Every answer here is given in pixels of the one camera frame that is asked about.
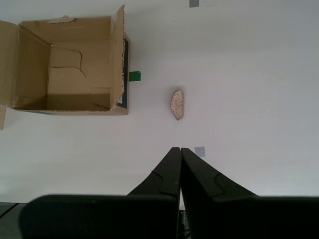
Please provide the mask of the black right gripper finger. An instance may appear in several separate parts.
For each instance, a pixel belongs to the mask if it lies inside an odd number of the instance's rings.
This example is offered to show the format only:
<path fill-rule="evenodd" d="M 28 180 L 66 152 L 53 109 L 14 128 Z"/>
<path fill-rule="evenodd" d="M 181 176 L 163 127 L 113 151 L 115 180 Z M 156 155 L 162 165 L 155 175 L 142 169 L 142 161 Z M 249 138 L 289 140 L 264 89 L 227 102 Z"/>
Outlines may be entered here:
<path fill-rule="evenodd" d="M 172 148 L 125 196 L 46 195 L 19 216 L 25 239 L 175 239 L 181 151 Z"/>
<path fill-rule="evenodd" d="M 262 197 L 188 148 L 181 190 L 193 239 L 305 239 L 319 236 L 317 197 Z"/>

